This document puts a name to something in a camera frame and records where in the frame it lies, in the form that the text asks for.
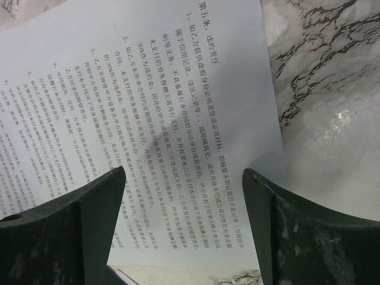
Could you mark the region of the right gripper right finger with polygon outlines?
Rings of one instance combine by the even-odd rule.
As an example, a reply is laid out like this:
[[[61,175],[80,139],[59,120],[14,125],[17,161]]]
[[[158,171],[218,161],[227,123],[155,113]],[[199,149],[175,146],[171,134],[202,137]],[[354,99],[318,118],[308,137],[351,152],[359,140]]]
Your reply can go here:
[[[245,169],[264,284],[379,284],[379,222],[323,207]]]

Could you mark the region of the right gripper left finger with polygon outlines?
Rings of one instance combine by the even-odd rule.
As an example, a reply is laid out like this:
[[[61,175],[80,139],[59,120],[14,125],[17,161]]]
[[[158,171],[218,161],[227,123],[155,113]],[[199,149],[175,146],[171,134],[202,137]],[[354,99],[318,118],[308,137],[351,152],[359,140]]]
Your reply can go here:
[[[123,284],[107,261],[125,182],[117,167],[1,219],[1,284]]]

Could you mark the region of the printed paper sheet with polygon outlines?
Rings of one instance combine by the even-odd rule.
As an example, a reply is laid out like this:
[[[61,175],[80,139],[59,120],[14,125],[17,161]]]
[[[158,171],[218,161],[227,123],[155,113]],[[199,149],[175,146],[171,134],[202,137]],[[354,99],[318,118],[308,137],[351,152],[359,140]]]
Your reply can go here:
[[[243,171],[286,182],[259,1],[67,1],[1,33],[1,219],[117,167],[112,270],[259,268]]]

